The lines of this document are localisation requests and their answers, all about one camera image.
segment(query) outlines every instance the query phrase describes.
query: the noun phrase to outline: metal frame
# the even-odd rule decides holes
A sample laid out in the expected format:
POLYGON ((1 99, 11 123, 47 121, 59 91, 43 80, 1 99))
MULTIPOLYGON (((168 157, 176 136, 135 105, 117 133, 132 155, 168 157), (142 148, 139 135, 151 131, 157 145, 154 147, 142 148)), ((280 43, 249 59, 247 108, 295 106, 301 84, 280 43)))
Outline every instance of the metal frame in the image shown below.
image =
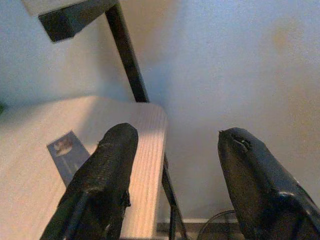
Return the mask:
MULTIPOLYGON (((110 25, 135 101, 149 103, 126 22, 120 3, 117 0, 87 0, 39 15, 38 18, 50 39, 53 42, 58 42, 74 37, 75 34, 103 13, 105 13, 110 25)), ((169 176, 166 154, 164 154, 162 186, 170 204, 169 240, 176 238, 176 223, 178 223, 182 239, 187 240, 187 230, 169 176)))

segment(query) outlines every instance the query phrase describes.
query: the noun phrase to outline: black plastic part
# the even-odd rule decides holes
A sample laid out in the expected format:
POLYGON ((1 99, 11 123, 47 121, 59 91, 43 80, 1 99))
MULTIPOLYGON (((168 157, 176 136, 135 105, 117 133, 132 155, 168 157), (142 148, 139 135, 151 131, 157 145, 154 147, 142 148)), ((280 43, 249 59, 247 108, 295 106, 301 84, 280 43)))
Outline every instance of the black plastic part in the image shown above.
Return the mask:
POLYGON ((218 152, 246 239, 320 239, 320 210, 262 141, 231 128, 219 133, 218 152))
POLYGON ((116 0, 87 0, 39 15, 53 42, 73 38, 85 26, 116 4, 116 0))

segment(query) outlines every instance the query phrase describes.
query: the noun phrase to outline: baseboard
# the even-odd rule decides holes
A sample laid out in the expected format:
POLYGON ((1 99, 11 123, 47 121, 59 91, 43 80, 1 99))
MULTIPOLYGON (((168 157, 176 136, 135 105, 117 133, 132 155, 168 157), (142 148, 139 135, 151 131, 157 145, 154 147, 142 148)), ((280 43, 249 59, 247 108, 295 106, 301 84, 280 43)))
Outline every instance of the baseboard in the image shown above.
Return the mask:
MULTIPOLYGON (((209 220, 208 218, 184 218, 183 222, 190 223, 190 224, 205 224, 206 222, 208 222, 208 220, 209 220)), ((164 222, 169 223, 170 219, 167 218, 167 219, 165 219, 164 222)), ((225 222, 226 222, 226 219, 223 217, 220 217, 220 218, 213 221, 213 223, 217 223, 217 224, 225 223, 225 222)), ((236 223, 238 223, 238 220, 237 220, 237 218, 235 218, 234 216, 231 215, 228 217, 228 222, 236 224, 236 223)))
MULTIPOLYGON (((186 228, 186 231, 188 233, 198 233, 200 229, 204 226, 205 219, 203 220, 197 220, 196 222, 188 222, 188 219, 184 220, 184 225, 186 228)), ((156 231, 159 233, 168 233, 169 232, 170 224, 168 222, 160 222, 156 226, 156 231)), ((210 233, 240 233, 239 224, 237 222, 212 222, 209 223, 209 225, 206 228, 205 232, 210 233)))

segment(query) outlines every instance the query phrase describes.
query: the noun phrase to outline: black bracket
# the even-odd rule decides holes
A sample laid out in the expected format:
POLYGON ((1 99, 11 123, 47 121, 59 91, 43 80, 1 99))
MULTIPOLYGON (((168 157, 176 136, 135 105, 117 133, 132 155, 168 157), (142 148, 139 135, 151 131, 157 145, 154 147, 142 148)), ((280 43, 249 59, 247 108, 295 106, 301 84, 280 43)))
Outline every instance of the black bracket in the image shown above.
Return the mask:
POLYGON ((55 43, 73 38, 116 3, 116 0, 88 0, 39 15, 39 20, 55 43))

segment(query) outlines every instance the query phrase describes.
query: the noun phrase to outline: floor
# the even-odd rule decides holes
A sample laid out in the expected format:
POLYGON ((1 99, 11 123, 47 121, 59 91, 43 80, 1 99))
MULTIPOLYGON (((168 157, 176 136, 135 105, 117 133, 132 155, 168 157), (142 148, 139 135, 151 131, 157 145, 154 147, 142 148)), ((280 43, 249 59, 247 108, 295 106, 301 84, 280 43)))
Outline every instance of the floor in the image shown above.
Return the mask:
MULTIPOLYGON (((190 240, 197 240, 199 229, 198 227, 190 227, 189 224, 186 224, 187 235, 190 240)), ((181 235, 177 232, 176 239, 180 239, 181 235)), ((168 240, 168 230, 158 229, 157 231, 157 239, 159 240, 168 240)), ((238 230, 231 231, 229 234, 229 238, 226 232, 223 231, 212 231, 206 232, 202 235, 201 240, 245 240, 242 233, 238 230)))

